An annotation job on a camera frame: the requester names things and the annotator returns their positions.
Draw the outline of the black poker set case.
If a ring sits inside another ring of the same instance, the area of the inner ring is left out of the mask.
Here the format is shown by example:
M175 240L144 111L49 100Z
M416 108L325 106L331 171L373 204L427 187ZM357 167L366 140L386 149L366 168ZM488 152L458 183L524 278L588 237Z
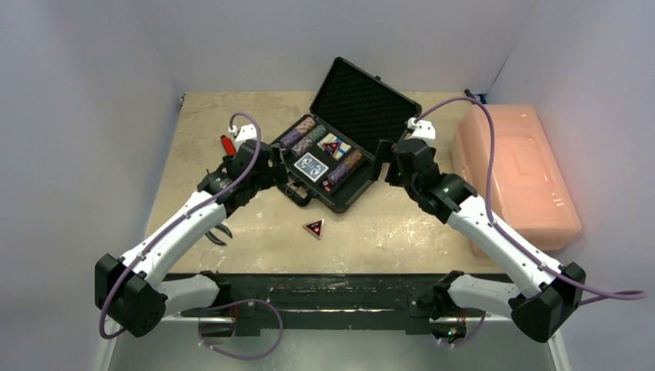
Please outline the black poker set case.
M331 211L343 213L372 183L369 173L378 141L395 142L401 139L407 132L408 119L417 117L421 111L419 103L383 83L379 77L372 76L342 57L336 58L308 113L286 128L275 139L275 143L280 145L279 140L288 131L306 117L312 117L316 121L314 128L324 125L327 128L326 134L337 135L349 143L352 149L342 160L337 161L319 149L318 141L313 143L305 153L311 153L329 167L316 182L294 168L294 163L300 157L291 153L293 146L282 149L290 181L286 185L279 185L278 189L300 207L317 199ZM364 158L340 182L330 184L330 192L325 192L321 182L354 150L359 150Z

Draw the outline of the triangular dealer button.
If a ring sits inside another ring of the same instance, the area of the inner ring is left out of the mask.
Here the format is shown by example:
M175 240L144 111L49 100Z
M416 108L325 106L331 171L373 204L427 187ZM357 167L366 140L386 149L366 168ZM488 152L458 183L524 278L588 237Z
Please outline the triangular dealer button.
M312 236L320 240L324 232L324 222L325 219L315 220L309 223L305 223L303 228L309 232Z
M330 141L322 143L321 147L333 158L337 158L340 153L341 143L339 141Z

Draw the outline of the grey purple poker chip stack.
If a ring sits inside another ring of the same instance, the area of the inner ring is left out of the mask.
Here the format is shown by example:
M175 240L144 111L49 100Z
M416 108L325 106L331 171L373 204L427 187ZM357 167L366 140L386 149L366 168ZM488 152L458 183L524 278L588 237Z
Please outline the grey purple poker chip stack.
M327 182L331 185L335 185L341 181L350 171L350 167L345 163L340 163L335 169L333 169L327 175Z

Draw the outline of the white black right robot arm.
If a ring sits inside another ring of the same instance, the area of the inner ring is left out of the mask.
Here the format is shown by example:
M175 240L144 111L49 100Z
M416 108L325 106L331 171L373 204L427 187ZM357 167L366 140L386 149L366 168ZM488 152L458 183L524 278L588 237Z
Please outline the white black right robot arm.
M494 214L462 177L439 170L422 139L381 140L371 178L389 164L385 182L404 188L419 208L467 237L505 272L509 282L451 271L433 287L431 318L477 309L509 318L528 338L547 342L579 307L586 272L541 252Z

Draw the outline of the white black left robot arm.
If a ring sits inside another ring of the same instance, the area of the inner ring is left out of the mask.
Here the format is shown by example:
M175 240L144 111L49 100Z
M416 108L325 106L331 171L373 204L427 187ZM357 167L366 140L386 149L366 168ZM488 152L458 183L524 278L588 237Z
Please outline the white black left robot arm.
M248 140L208 172L183 206L156 232L120 257L102 256L95 266L95 305L100 335L107 319L135 337L148 334L166 316L203 308L212 316L230 306L227 285L214 274L166 280L171 268L211 229L222 224L259 191L287 180L279 145Z

